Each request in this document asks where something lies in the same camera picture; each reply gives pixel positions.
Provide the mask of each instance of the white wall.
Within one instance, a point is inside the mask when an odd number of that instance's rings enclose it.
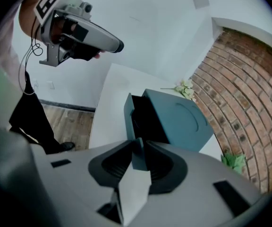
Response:
[[[272,9],[265,0],[209,0],[210,15],[220,26],[260,39],[272,47]]]
[[[69,59],[56,68],[38,63],[45,53],[31,57],[27,70],[39,84],[36,92],[41,99],[96,107],[111,63],[171,82],[189,78],[220,33],[216,23],[258,37],[267,32],[272,38],[272,11],[263,0],[209,0],[210,6],[201,9],[195,9],[193,0],[84,1],[93,5],[92,21],[120,38],[125,48],[89,62]],[[251,29],[244,31],[247,25]],[[13,45],[20,58],[29,44],[16,18]],[[47,81],[54,83],[54,90]]]

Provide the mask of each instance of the black baseboard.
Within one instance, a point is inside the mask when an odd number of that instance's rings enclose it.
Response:
[[[83,106],[71,105],[71,104],[55,103],[55,102],[41,100],[41,99],[40,99],[40,102],[42,104],[51,105],[51,106],[55,106],[55,107],[68,108],[68,109],[74,109],[74,110],[79,110],[79,111],[95,113],[95,108],[83,107]]]

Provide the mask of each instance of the wooden floor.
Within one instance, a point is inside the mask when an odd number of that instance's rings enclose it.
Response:
[[[59,143],[71,141],[74,150],[88,149],[94,113],[50,105],[43,108]]]

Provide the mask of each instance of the black shoe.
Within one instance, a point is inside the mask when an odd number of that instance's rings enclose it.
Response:
[[[75,147],[75,144],[73,142],[64,142],[60,144],[60,152],[71,150]]]

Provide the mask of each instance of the cable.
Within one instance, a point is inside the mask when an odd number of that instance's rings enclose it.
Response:
[[[35,34],[33,34],[33,29],[34,29],[34,26],[35,26],[35,22],[36,22],[36,17],[34,19],[34,22],[32,24],[32,28],[31,28],[31,45],[29,46],[27,52],[23,56],[23,59],[22,59],[20,65],[19,65],[19,69],[18,69],[18,84],[19,84],[19,87],[21,88],[22,92],[25,95],[32,95],[32,94],[35,93],[35,91],[33,91],[32,93],[26,93],[25,90],[23,89],[22,85],[21,85],[21,82],[20,82],[20,71],[21,71],[21,67],[22,67],[23,61],[25,60],[25,82],[27,82],[27,80],[26,80],[26,73],[27,73],[26,68],[27,68],[27,64],[28,64],[28,60],[29,60],[30,55],[34,54],[36,56],[40,56],[43,53],[43,49],[41,48],[41,45],[36,42],[36,36],[37,36],[38,30],[40,28],[40,24],[37,27],[37,29],[35,30]],[[35,53],[36,50],[41,50],[41,52],[39,54],[36,54]]]

